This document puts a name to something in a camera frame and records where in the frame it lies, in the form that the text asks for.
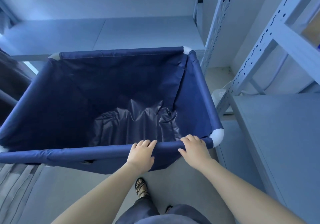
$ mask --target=pant leg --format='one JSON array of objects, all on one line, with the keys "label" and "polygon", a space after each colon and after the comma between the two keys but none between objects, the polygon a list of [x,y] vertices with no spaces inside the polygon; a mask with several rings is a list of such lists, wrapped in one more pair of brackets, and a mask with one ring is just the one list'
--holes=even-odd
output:
[{"label": "pant leg", "polygon": [[167,213],[189,217],[193,219],[195,222],[197,222],[198,224],[211,224],[203,214],[201,214],[192,206],[189,206],[186,204],[175,205],[170,210],[168,210]]},{"label": "pant leg", "polygon": [[152,202],[151,197],[145,195],[123,213],[116,221],[116,224],[134,224],[139,220],[156,215],[159,215],[157,207]]}]

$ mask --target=forearm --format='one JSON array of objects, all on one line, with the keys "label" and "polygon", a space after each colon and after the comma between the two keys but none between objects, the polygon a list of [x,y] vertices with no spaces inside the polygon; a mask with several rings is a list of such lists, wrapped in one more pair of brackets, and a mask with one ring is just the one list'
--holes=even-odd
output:
[{"label": "forearm", "polygon": [[101,182],[52,224],[111,224],[139,173],[130,164]]},{"label": "forearm", "polygon": [[214,159],[200,170],[212,183],[235,218],[243,224],[301,224],[293,214],[262,191],[223,168]]}]

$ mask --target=blue fabric cart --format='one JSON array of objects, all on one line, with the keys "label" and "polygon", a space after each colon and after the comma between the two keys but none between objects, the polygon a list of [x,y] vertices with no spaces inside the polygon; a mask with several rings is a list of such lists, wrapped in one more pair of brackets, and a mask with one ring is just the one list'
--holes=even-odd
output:
[{"label": "blue fabric cart", "polygon": [[3,126],[1,163],[110,174],[131,145],[158,140],[152,170],[175,162],[187,134],[218,145],[223,128],[196,53],[186,47],[52,56]]}]

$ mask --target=leg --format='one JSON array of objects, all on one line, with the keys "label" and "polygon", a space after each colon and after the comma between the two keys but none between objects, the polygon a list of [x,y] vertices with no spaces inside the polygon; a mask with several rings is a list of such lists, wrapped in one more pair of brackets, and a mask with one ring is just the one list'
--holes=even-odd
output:
[{"label": "leg", "polygon": [[187,216],[191,219],[193,219],[198,224],[211,224],[209,220],[201,214],[199,211],[197,211],[195,208],[186,205],[186,204],[179,204],[172,208],[170,208],[167,211],[167,214],[176,214],[176,215],[182,215]]},{"label": "leg", "polygon": [[143,178],[138,178],[136,182],[136,192],[139,199],[129,208],[129,210],[119,217],[116,224],[134,224],[144,218],[159,215],[158,209],[152,202]]},{"label": "leg", "polygon": [[149,195],[138,199],[133,206],[119,217],[116,224],[134,224],[150,216],[159,215],[157,207]]}]

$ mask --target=sandal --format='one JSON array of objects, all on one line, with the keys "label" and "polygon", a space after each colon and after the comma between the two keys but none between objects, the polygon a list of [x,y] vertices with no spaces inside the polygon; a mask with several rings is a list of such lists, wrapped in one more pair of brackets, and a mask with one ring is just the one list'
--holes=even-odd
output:
[{"label": "sandal", "polygon": [[173,207],[173,206],[168,205],[167,208],[166,208],[166,210],[165,210],[165,213],[168,214],[168,211],[169,211],[172,207]]},{"label": "sandal", "polygon": [[147,184],[146,184],[145,180],[141,177],[138,178],[136,181],[136,193],[139,198],[142,198],[146,195],[150,196],[150,194],[148,193]]}]

